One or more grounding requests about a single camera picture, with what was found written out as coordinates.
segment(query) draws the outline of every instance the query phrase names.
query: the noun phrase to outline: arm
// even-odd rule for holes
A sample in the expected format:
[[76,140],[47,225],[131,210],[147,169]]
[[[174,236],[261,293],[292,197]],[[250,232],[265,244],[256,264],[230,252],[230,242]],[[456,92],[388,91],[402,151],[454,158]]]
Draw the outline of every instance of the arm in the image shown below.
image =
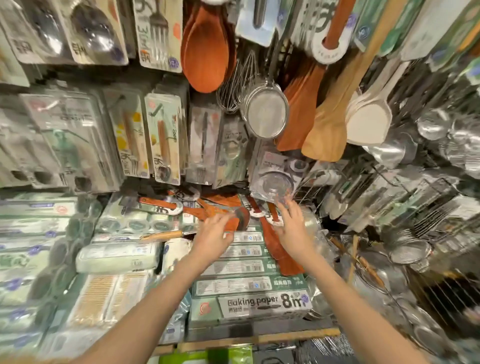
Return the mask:
[[215,262],[233,241],[233,234],[223,238],[223,229],[231,217],[215,215],[208,218],[198,231],[192,250],[178,262],[173,272],[72,363],[146,363],[193,281]]
[[353,349],[368,364],[427,364],[413,345],[373,310],[315,250],[308,236],[300,207],[282,204],[284,228],[279,229],[285,250],[315,278],[318,288],[332,307]]

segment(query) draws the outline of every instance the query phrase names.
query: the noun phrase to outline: left hand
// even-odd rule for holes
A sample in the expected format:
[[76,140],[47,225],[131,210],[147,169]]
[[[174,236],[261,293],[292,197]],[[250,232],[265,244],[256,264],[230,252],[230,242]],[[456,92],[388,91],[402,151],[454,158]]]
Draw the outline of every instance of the left hand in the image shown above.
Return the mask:
[[230,232],[225,238],[223,230],[227,222],[234,218],[233,214],[217,214],[206,219],[193,240],[190,254],[206,269],[225,252],[233,241],[233,233]]

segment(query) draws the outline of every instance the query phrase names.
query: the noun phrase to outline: fork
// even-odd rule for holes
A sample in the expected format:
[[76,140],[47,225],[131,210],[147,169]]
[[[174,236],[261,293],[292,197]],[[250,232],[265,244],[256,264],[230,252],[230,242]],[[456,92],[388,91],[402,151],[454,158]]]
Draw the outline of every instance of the fork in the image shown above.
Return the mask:
[[[154,48],[154,59],[160,66],[168,66],[168,22],[160,12],[160,1],[155,0],[156,10],[150,16],[150,36],[152,37]],[[164,12],[167,8],[167,2],[164,0]]]

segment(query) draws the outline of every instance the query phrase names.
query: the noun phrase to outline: stacked boxes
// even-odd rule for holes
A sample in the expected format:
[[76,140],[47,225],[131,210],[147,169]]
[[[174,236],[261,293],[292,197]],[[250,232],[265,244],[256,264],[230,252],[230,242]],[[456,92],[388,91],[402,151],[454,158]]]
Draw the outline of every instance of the stacked boxes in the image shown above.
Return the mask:
[[232,245],[193,284],[189,328],[301,317],[311,309],[303,275],[282,276],[263,233],[252,230],[236,232]]

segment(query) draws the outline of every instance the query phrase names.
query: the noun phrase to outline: hand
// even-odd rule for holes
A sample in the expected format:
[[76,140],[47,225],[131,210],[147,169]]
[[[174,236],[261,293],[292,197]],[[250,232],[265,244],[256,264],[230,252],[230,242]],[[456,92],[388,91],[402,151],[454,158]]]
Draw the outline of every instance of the hand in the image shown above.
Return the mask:
[[291,199],[285,200],[287,208],[277,202],[276,205],[282,214],[283,227],[276,227],[275,230],[280,242],[288,254],[306,270],[309,270],[309,263],[312,258],[318,255],[312,238],[305,229],[305,220],[300,206]]
[[204,270],[215,262],[225,252],[233,241],[233,233],[223,237],[223,230],[227,222],[234,218],[233,214],[217,214],[206,219],[193,240],[190,254],[204,266]]

